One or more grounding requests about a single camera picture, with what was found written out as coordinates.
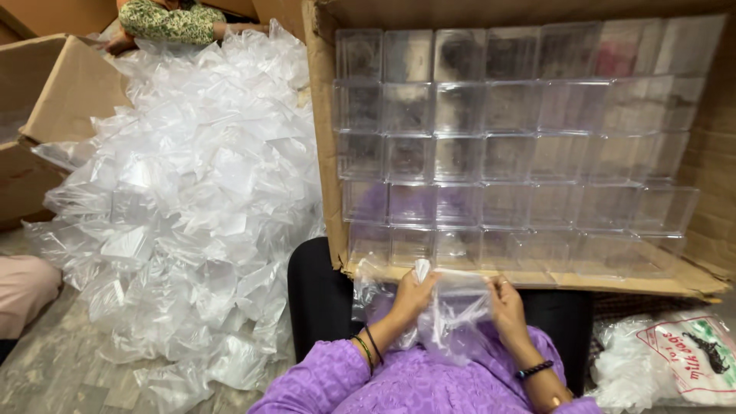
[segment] hand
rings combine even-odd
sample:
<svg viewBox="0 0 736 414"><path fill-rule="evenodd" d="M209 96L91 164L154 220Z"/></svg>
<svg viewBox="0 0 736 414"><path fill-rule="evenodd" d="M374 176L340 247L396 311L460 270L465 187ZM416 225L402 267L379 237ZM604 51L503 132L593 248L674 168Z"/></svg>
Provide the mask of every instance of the hand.
<svg viewBox="0 0 736 414"><path fill-rule="evenodd" d="M491 296L491 320L498 330L501 343L510 351L511 348L530 344L519 292L504 276L487 278L486 285Z"/></svg>
<svg viewBox="0 0 736 414"><path fill-rule="evenodd" d="M400 325L401 329L408 328L417 322L417 317L429 304L432 296L432 287L437 282L439 273L430 272L420 284L414 269L409 270L399 282L396 291L394 306L387 318L391 318Z"/></svg>

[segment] green floral sleeve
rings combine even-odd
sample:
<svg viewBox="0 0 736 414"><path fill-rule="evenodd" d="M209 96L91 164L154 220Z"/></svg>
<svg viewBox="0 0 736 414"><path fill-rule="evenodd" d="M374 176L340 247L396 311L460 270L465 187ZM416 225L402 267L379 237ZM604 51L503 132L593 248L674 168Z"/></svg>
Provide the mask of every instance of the green floral sleeve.
<svg viewBox="0 0 736 414"><path fill-rule="evenodd" d="M150 0L130 0L118 12L125 32L152 41L207 44L212 39L212 23L225 22L222 12L187 4L187 10L168 11Z"/></svg>

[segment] brown cardboard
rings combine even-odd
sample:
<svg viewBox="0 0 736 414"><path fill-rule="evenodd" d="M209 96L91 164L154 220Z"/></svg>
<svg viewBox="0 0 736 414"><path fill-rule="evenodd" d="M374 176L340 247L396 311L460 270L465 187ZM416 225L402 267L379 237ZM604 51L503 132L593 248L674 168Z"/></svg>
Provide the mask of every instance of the brown cardboard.
<svg viewBox="0 0 736 414"><path fill-rule="evenodd" d="M91 116L112 116L115 106L130 105L126 87L125 77L74 36L0 46L0 229L42 217L43 195L64 178L29 148L91 138ZM11 127L22 133L12 138Z"/></svg>
<svg viewBox="0 0 736 414"><path fill-rule="evenodd" d="M261 23L268 24L275 18L289 33L304 41L301 0L253 0L253 6Z"/></svg>
<svg viewBox="0 0 736 414"><path fill-rule="evenodd" d="M0 0L0 20L24 38L100 33L117 17L113 0Z"/></svg>
<svg viewBox="0 0 736 414"><path fill-rule="evenodd" d="M595 19L672 17L736 11L719 0L305 0L302 14L308 50L314 126L322 181L325 224L334 269L348 275L347 230L342 222L342 186L337 178L336 134L331 127L335 77L334 32L339 27L438 29L546 24ZM694 124L680 180L702 191L688 228L686 260L672 279L626 281L554 274L557 289L638 292L704 297L729 289L736 274L736 19L730 19ZM401 277L408 269L392 268Z"/></svg>
<svg viewBox="0 0 736 414"><path fill-rule="evenodd" d="M203 0L203 4L217 7L228 13L242 15L250 18L258 18L251 0Z"/></svg>

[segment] floor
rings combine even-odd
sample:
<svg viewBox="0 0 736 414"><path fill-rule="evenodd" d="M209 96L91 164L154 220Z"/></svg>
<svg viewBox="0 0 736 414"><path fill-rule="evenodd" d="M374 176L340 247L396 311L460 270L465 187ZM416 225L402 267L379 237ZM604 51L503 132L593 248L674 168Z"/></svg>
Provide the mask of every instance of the floor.
<svg viewBox="0 0 736 414"><path fill-rule="evenodd" d="M23 232L0 233L0 255L29 252ZM3 414L155 414L141 398L132 372L166 365L164 359L114 365L95 355L107 337L87 320L78 292L65 287L60 297L28 328L0 366L0 413ZM736 328L736 292L713 308ZM261 397L212 383L214 396L190 414L242 414ZM733 409L659 408L645 414L730 413Z"/></svg>

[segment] bracelet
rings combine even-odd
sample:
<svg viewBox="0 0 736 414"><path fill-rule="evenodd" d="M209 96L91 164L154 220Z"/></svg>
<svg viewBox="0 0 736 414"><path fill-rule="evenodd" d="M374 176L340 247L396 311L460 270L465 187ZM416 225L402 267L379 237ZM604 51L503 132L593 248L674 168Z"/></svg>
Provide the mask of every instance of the bracelet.
<svg viewBox="0 0 736 414"><path fill-rule="evenodd" d="M370 375L373 376L373 358L370 356L370 351L368 351L368 347L366 346L366 343L363 342L363 340L358 337L358 335L353 335L350 338L355 338L358 340L358 342L361 343L361 346L363 347L363 350L366 351L366 354L368 355L368 366L370 367Z"/></svg>
<svg viewBox="0 0 736 414"><path fill-rule="evenodd" d="M378 361L383 364L383 357L381 356L381 353L378 351L378 347L375 345L375 341L373 340L373 335L370 334L368 325L366 325L366 333L368 334L368 339L370 339L370 342L373 345L373 349L375 349L375 353L378 355Z"/></svg>
<svg viewBox="0 0 736 414"><path fill-rule="evenodd" d="M540 371L543 371L548 368L552 368L552 365L554 365L554 361L544 361L541 364L537 365L536 367L531 367L526 370L521 370L516 373L516 377L518 379L525 379L528 376L532 376Z"/></svg>

